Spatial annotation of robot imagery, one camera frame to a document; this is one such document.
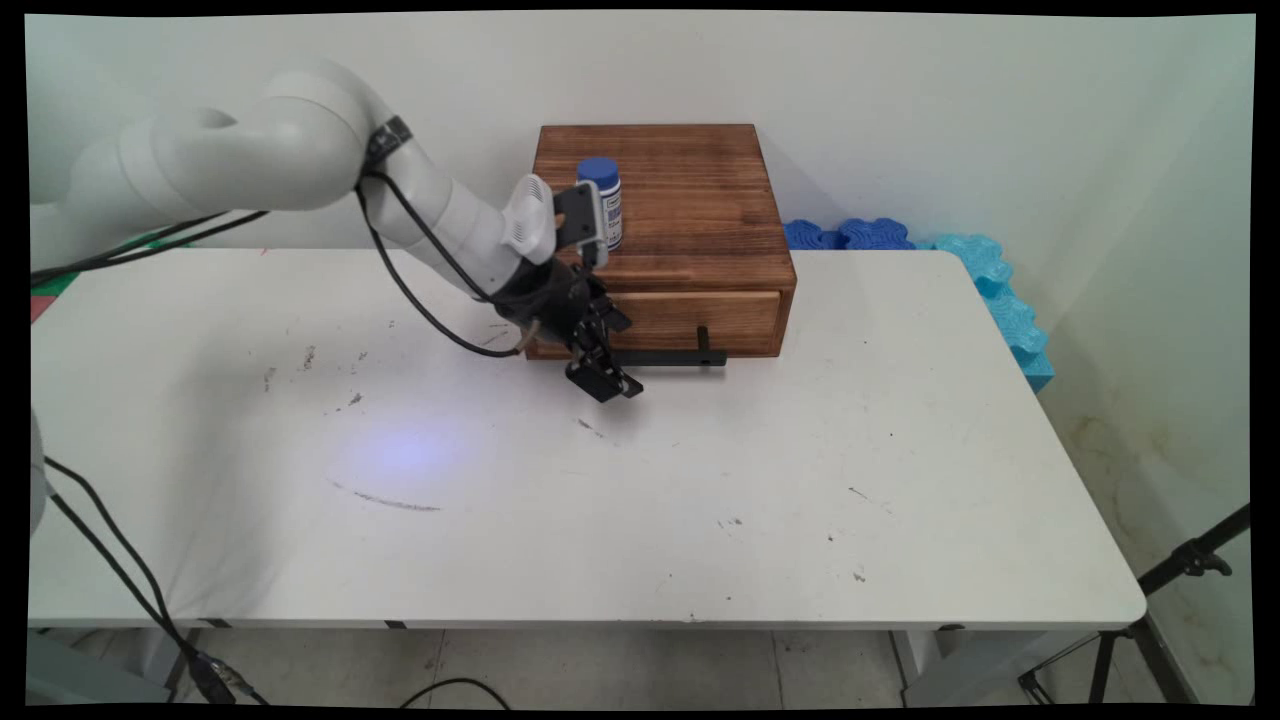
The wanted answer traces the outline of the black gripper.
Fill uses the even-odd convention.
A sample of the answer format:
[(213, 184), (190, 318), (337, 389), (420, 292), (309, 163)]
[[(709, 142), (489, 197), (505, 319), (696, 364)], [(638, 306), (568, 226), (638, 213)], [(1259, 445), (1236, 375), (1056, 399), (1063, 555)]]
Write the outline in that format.
[(495, 310), (521, 329), (517, 350), (536, 340), (568, 348), (564, 377), (595, 401), (632, 398), (644, 391), (643, 383), (622, 369), (609, 340), (609, 333), (626, 332), (632, 320), (585, 266), (522, 261), (495, 293)]

